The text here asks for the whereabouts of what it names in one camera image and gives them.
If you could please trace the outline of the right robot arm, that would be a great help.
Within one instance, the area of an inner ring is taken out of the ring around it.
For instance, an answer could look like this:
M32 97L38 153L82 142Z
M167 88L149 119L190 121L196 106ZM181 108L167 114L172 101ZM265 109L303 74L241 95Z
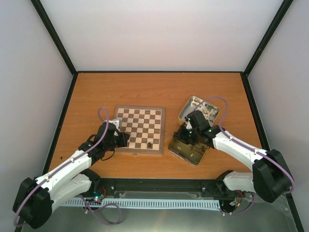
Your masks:
M174 132L173 139L184 145L201 144L222 151L249 168L249 173L232 171L223 178L229 190L252 192L272 203L295 188L295 181L281 152L259 149L243 142L221 125L210 125L199 110L186 116L185 122Z

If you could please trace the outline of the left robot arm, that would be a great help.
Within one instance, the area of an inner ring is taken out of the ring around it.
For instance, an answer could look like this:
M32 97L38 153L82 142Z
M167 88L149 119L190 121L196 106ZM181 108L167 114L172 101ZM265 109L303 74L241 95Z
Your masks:
M90 167L104 161L106 152L127 145L129 134L119 131L121 124L119 119L104 121L97 134L91 135L62 164L42 176L23 180L13 204L14 225L20 227L21 218L37 229L67 200L86 192L98 193L100 176Z

